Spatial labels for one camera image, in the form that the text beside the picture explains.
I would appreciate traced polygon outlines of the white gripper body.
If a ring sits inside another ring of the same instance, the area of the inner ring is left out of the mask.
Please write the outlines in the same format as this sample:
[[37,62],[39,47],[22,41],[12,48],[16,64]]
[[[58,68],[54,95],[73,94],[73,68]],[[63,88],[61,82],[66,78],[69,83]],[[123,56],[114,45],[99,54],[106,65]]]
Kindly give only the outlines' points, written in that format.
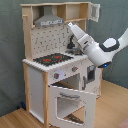
[[72,23],[69,23],[68,26],[82,48],[84,48],[91,41],[90,36],[86,34],[79,26],[73,25]]

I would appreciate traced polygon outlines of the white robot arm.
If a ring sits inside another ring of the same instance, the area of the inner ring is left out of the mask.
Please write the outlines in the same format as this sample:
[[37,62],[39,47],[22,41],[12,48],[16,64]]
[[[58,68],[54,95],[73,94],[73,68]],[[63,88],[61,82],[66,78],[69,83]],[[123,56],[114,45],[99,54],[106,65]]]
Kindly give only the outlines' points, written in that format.
[[96,42],[79,26],[69,23],[69,27],[80,45],[81,51],[98,68],[105,68],[111,62],[116,53],[128,46],[128,28],[118,39],[108,38],[103,43]]

